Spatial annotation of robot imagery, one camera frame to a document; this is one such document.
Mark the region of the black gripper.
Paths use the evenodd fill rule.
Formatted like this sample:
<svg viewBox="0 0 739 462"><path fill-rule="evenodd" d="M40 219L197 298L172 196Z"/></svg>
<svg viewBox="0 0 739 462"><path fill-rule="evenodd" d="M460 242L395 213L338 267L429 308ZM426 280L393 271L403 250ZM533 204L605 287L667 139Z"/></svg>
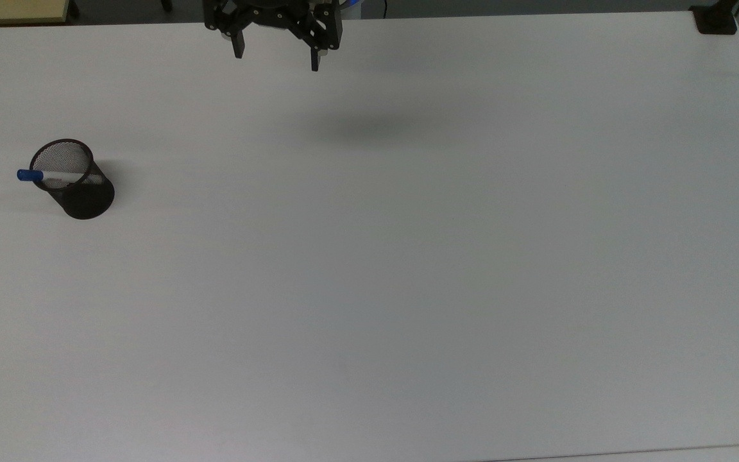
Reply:
<svg viewBox="0 0 739 462"><path fill-rule="evenodd" d="M203 23L230 41L236 59L243 58L243 30L252 24L299 30L310 47L311 70L318 71L321 58L341 47L343 23L334 17L343 8L343 1L203 1Z"/></svg>

